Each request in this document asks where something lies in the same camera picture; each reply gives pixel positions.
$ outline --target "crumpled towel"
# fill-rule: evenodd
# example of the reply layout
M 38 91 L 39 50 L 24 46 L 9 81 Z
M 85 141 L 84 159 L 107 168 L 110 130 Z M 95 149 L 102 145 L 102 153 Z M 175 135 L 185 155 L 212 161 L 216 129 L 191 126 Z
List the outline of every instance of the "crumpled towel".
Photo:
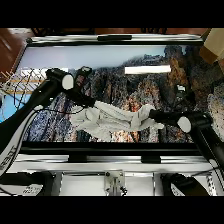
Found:
M 156 123 L 154 119 L 149 118 L 152 105 L 146 104 L 137 112 L 130 112 L 119 109 L 113 105 L 96 101 L 94 107 L 82 110 L 80 106 L 74 106 L 70 121 L 76 126 L 76 130 L 84 130 L 93 137 L 104 141 L 111 141 L 111 134 L 117 131 L 142 131 L 149 126 L 157 129 L 163 129 L 164 125 Z

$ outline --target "robotic arm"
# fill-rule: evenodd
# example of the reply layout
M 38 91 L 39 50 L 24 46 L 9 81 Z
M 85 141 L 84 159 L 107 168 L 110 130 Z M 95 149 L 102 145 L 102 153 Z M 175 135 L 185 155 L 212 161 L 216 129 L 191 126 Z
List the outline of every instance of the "robotic arm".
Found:
M 85 108 L 94 106 L 96 100 L 81 93 L 81 81 L 91 71 L 91 68 L 82 67 L 74 79 L 71 74 L 57 68 L 47 70 L 47 79 L 35 89 L 29 101 L 14 115 L 0 123 L 0 176 L 14 162 L 24 134 L 37 112 L 49 106 L 60 92 L 64 92 L 76 105 Z M 219 176 L 223 179 L 224 143 L 212 129 L 211 117 L 200 112 L 164 113 L 150 110 L 149 118 L 158 123 L 179 127 L 189 133 L 206 160 L 214 168 L 220 168 Z

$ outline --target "white circular joint cap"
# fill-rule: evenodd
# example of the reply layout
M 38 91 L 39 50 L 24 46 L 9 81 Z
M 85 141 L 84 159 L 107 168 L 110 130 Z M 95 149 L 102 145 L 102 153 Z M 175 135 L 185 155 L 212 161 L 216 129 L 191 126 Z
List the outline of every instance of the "white circular joint cap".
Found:
M 183 132 L 188 133 L 191 131 L 191 122 L 187 117 L 181 117 L 177 124 Z
M 62 79 L 62 87 L 66 90 L 72 89 L 74 87 L 74 79 L 72 75 L 65 75 Z

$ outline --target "metal bracket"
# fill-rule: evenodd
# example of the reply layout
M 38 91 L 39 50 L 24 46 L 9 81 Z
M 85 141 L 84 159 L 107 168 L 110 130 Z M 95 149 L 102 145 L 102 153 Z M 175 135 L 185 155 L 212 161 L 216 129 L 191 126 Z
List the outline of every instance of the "metal bracket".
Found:
M 105 171 L 104 184 L 107 196 L 123 196 L 127 193 L 125 174 L 122 170 Z

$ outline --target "brown floor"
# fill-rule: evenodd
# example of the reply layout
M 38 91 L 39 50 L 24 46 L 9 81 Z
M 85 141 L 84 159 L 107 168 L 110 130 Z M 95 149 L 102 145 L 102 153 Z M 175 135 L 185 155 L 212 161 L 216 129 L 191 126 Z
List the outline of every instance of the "brown floor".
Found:
M 207 28 L 168 28 L 167 34 L 199 34 Z M 96 34 L 141 33 L 141 28 L 95 28 Z M 7 28 L 0 28 L 0 72 L 11 71 L 26 38 L 34 36 L 32 32 L 12 34 Z

